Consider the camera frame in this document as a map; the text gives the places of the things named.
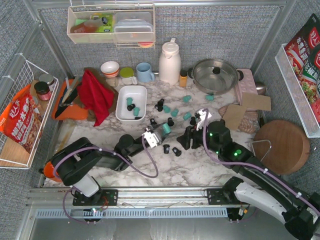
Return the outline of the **white plastic storage basket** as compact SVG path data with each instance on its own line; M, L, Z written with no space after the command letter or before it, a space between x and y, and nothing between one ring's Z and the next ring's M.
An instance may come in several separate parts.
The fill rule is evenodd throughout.
M148 91L144 86L123 86L118 93L116 118L126 125L141 124L146 116L147 96Z

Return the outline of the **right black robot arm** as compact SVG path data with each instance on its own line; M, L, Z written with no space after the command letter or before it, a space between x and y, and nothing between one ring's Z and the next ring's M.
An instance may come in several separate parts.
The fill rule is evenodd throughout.
M250 150L233 141L224 120L205 123L200 129L188 126L176 140L185 150L203 147L213 161L261 188L256 190L244 180L232 177L223 186L226 199L237 199L268 213L298 240L316 236L320 226L320 195L308 194L266 168Z

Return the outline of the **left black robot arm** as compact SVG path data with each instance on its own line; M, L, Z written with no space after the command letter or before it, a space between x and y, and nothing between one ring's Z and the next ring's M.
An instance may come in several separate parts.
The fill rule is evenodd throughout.
M81 137L54 154L39 172L48 179L74 187L87 198L100 194L100 185L89 176L94 167L115 172L122 172L131 167L142 176L155 179L159 175L159 169L148 149L161 145L170 133L171 128L167 123L153 123L146 127L138 138L133 138L130 134L122 135L113 150L98 147L88 138ZM150 156L154 175L147 174L133 165L132 157L141 152Z

